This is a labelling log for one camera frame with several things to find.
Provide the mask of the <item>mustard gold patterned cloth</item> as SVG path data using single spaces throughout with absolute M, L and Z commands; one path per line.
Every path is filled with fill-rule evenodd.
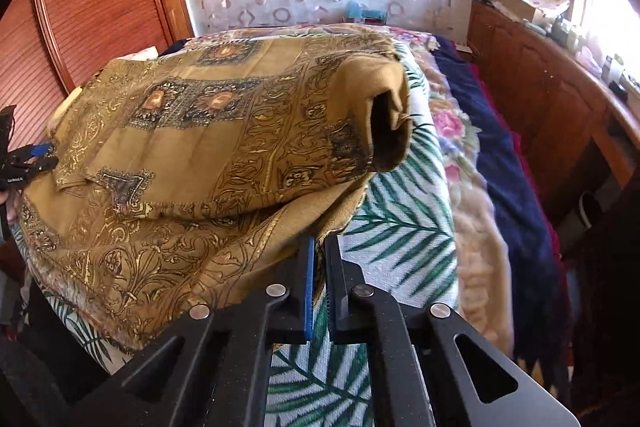
M 50 124 L 20 227 L 45 291 L 124 350 L 271 283 L 408 152 L 405 69 L 367 29 L 116 58 Z

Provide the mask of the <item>bright bedroom window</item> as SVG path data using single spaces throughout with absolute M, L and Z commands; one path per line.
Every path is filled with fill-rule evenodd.
M 628 0 L 573 0 L 572 21 L 598 63 L 618 57 L 625 72 L 639 77 L 639 14 Z

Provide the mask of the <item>folded pink cloth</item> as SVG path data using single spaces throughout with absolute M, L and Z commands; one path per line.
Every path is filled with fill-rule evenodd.
M 72 106 L 77 100 L 78 96 L 81 95 L 81 92 L 82 88 L 76 87 L 69 95 L 67 95 L 67 98 L 63 102 L 58 104 L 58 107 L 50 115 L 46 124 L 46 135 L 48 138 L 52 138 L 62 118 L 68 112 L 70 106 Z

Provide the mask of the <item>palm leaf print blanket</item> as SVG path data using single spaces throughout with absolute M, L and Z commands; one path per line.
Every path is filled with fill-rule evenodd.
M 97 426 L 371 426 L 370 343 L 339 345 L 329 259 L 398 303 L 455 303 L 423 55 L 373 31 L 194 39 L 116 58 L 53 126 L 17 226 Z

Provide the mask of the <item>navy blue bed sheet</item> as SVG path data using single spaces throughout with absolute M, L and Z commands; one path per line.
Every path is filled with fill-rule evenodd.
M 471 124 L 480 128 L 477 168 L 487 182 L 498 229 L 509 249 L 512 273 L 514 360 L 541 370 L 542 385 L 570 404 L 566 365 L 568 297 L 559 241 L 542 210 L 520 150 L 477 71 L 454 44 L 437 39 L 435 62 Z

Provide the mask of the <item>long wooden cabinet desk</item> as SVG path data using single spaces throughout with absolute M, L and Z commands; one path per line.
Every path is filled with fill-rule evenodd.
M 544 213 L 560 223 L 585 191 L 639 171 L 639 123 L 552 40 L 473 0 L 466 43 L 496 109 L 521 139 Z

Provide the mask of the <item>teal toy on headboard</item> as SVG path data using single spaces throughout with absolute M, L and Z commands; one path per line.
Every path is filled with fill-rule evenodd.
M 382 25 L 386 24 L 387 13 L 380 10 L 370 10 L 356 1 L 346 4 L 344 21 L 356 24 Z

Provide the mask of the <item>cardboard box on cabinet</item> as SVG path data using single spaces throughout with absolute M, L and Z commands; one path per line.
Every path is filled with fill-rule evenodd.
M 542 26 L 552 23 L 570 8 L 570 0 L 498 0 L 518 20 Z

